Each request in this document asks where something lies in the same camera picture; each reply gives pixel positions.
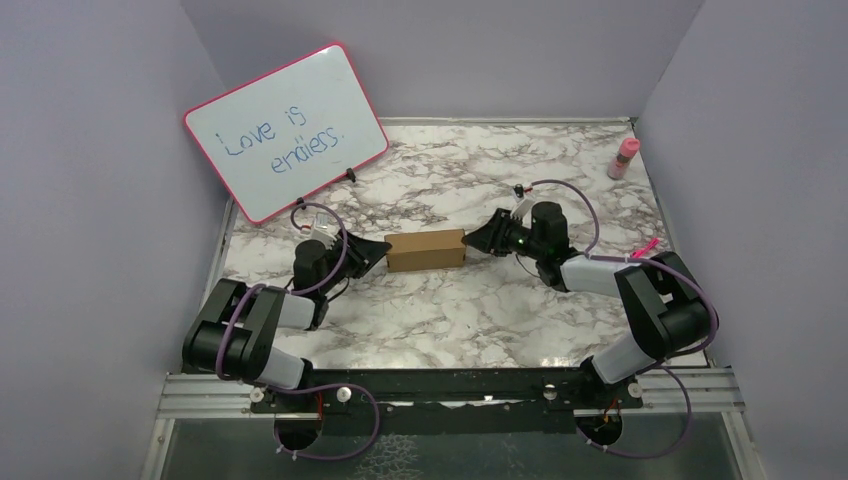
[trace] marble tabletop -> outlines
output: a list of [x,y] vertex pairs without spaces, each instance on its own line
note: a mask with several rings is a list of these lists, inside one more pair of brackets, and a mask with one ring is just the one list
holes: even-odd
[[[633,136],[627,123],[387,126],[386,134],[391,148],[358,170],[356,183],[339,182],[311,198],[335,209],[356,235],[470,231],[496,207],[514,206],[512,185],[557,178],[593,202],[601,221],[597,253],[625,255],[665,236],[641,157],[624,180],[606,176],[618,145]],[[556,186],[534,193],[563,206],[572,244],[585,247],[592,222],[580,199]],[[305,238],[288,217],[256,227],[239,213],[223,275],[285,285]],[[531,260],[525,265],[535,273]],[[618,299],[555,292],[514,257],[469,248],[459,269],[389,274],[381,261],[332,302],[317,331],[280,329],[274,346],[319,368],[575,366],[626,329]],[[704,358],[675,363],[703,365]]]

